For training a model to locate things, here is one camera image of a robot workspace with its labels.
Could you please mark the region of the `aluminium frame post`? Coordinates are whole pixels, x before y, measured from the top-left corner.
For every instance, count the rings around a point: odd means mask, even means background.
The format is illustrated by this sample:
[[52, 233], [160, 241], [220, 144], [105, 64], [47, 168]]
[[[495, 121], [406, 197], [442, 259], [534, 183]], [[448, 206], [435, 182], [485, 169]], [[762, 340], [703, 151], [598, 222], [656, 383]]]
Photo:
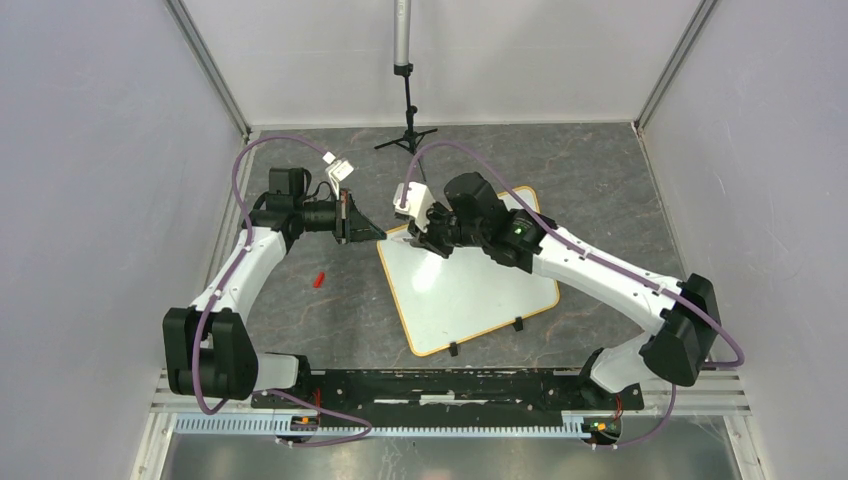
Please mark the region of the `aluminium frame post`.
[[633, 127], [638, 136], [643, 135], [647, 125], [655, 115], [679, 71], [686, 62], [690, 51], [701, 36], [702, 31], [719, 4], [720, 2], [718, 0], [700, 0], [698, 2], [694, 13], [672, 50], [639, 115], [633, 122]]
[[252, 133], [252, 128], [214, 60], [212, 52], [192, 18], [187, 5], [182, 0], [164, 0], [163, 3], [184, 37], [202, 73], [224, 107], [231, 123], [239, 132], [242, 139], [247, 141]]

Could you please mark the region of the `right aluminium frame post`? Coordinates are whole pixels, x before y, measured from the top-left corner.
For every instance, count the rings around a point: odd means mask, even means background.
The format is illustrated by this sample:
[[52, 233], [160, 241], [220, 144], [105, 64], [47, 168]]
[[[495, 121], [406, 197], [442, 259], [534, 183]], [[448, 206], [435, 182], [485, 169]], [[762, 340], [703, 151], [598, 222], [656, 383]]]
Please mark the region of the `right aluminium frame post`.
[[647, 125], [655, 115], [679, 71], [686, 62], [690, 51], [701, 36], [702, 31], [719, 4], [720, 2], [718, 0], [700, 0], [698, 2], [694, 13], [672, 50], [639, 115], [633, 122], [633, 127], [638, 136], [643, 135]]

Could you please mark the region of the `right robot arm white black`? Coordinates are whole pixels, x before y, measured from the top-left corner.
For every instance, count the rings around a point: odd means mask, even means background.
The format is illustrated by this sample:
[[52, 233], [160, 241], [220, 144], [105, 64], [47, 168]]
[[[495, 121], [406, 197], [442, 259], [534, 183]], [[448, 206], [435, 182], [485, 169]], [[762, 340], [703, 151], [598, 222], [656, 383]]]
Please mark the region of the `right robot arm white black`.
[[393, 206], [407, 219], [414, 247], [442, 258], [476, 248], [501, 266], [573, 287], [641, 328], [640, 335], [586, 361], [577, 382], [585, 405], [602, 408], [645, 380], [696, 383], [720, 324], [708, 279], [656, 274], [595, 249], [524, 201], [509, 207], [478, 172], [453, 178], [444, 194], [439, 202], [423, 183], [398, 185]]

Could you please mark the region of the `left aluminium frame post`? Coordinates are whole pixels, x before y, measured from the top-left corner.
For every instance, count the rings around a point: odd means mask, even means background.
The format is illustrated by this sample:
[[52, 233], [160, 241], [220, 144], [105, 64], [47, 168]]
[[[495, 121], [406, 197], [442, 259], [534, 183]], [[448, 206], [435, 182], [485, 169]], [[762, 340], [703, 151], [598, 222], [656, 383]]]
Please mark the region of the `left aluminium frame post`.
[[184, 37], [202, 73], [224, 107], [231, 123], [239, 132], [242, 139], [247, 141], [252, 133], [252, 128], [214, 60], [212, 52], [192, 18], [187, 5], [182, 0], [164, 0], [163, 3]]

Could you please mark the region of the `red marker cap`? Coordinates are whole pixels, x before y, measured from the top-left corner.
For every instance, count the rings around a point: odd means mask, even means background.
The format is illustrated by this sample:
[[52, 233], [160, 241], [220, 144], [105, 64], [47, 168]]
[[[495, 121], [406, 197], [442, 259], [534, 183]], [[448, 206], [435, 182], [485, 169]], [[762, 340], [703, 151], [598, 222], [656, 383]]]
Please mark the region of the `red marker cap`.
[[316, 276], [314, 282], [313, 282], [313, 287], [314, 288], [321, 288], [324, 281], [325, 281], [325, 278], [326, 278], [326, 273], [325, 272], [319, 272], [318, 275]]

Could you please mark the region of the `whiteboard with yellow edge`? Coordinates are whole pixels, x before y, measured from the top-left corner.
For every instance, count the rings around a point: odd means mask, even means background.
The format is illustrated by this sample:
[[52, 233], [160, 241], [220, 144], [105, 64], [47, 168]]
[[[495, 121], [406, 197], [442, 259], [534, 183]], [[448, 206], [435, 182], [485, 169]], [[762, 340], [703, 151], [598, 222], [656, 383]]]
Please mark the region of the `whiteboard with yellow edge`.
[[402, 225], [377, 243], [408, 345], [433, 355], [555, 307], [553, 279], [491, 260], [478, 248], [458, 248], [444, 259], [409, 245]]

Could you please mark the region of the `black tripod stand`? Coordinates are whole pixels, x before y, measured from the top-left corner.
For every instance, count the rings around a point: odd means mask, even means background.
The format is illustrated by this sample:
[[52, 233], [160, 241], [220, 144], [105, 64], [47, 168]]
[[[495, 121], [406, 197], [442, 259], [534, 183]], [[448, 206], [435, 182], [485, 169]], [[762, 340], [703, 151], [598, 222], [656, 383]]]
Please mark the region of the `black tripod stand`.
[[389, 146], [397, 146], [411, 155], [418, 152], [422, 140], [427, 136], [438, 132], [437, 128], [424, 131], [415, 129], [415, 116], [418, 107], [413, 104], [411, 98], [410, 78], [414, 71], [414, 65], [410, 60], [411, 42], [411, 12], [412, 2], [409, 0], [395, 0], [393, 4], [393, 74], [403, 79], [405, 100], [405, 125], [403, 134], [396, 139], [374, 146], [375, 150], [381, 150]]

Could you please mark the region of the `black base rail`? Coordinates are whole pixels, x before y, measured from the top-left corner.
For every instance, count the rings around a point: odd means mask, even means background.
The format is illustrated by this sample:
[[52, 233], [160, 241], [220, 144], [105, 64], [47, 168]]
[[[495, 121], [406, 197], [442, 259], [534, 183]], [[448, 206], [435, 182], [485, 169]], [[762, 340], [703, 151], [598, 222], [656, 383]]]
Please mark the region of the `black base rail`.
[[288, 394], [327, 413], [322, 427], [358, 417], [389, 427], [548, 427], [567, 412], [641, 410], [639, 384], [609, 393], [568, 368], [326, 369], [297, 375]]

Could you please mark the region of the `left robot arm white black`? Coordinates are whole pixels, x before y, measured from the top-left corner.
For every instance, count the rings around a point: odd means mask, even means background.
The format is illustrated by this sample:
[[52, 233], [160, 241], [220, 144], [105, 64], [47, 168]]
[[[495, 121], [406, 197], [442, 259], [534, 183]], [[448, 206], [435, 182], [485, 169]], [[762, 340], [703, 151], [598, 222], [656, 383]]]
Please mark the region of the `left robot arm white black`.
[[234, 250], [206, 290], [185, 308], [163, 319], [170, 390], [226, 400], [248, 398], [261, 382], [275, 380], [275, 392], [290, 407], [306, 405], [313, 379], [293, 355], [262, 361], [246, 329], [252, 306], [270, 273], [306, 232], [329, 232], [339, 244], [383, 240], [385, 232], [363, 215], [340, 183], [353, 171], [337, 160], [326, 169], [331, 195], [317, 200], [307, 189], [304, 168], [273, 168], [268, 188], [253, 204]]

